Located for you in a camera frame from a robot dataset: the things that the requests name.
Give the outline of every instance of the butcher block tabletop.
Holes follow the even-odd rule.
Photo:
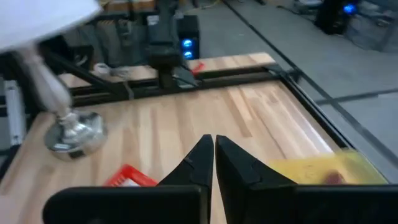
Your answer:
[[[200,62],[208,70],[274,63],[267,54],[254,54],[197,60],[191,66]],[[70,87],[88,85],[69,75],[63,78]],[[79,110],[95,111],[104,118],[109,131],[106,143],[88,157],[60,161],[44,146],[44,134],[54,117],[40,113],[0,184],[2,224],[42,223],[44,203],[55,192],[67,187],[102,186],[123,164],[160,181],[204,134],[214,138],[217,134],[225,135],[265,164],[275,159],[330,154],[338,148],[279,81]],[[215,174],[211,222],[226,223]]]

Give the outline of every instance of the desk lamp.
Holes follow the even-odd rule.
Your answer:
[[[17,52],[42,106],[55,115],[55,123],[44,140],[50,151],[64,161],[96,151],[106,140],[104,121],[96,113],[71,108],[68,88],[44,64],[37,43],[100,11],[95,0],[9,0],[0,7],[0,52]]]

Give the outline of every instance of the concrete floor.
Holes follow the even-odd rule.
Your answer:
[[[199,0],[202,4],[211,1]],[[342,37],[325,35],[311,22],[275,7],[275,4],[289,4],[288,0],[271,1],[266,6],[260,6],[254,0],[229,2],[331,97],[398,88],[398,54],[362,50]],[[224,4],[194,13],[200,18],[202,57],[268,52],[282,68],[290,69]],[[306,81],[300,81],[300,85],[314,101],[324,100]],[[347,101],[341,106],[398,155],[398,148],[395,147],[398,144],[398,119],[395,119],[397,100],[398,95],[387,95]],[[395,175],[398,164],[394,165],[386,159],[333,107],[322,105],[321,108],[391,182],[398,182],[398,175]]]

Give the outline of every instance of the metal lamp base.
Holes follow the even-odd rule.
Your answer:
[[[45,145],[55,157],[74,161],[96,152],[106,141],[107,131],[99,114],[73,111],[65,119],[73,121],[73,125],[56,121],[44,137]]]

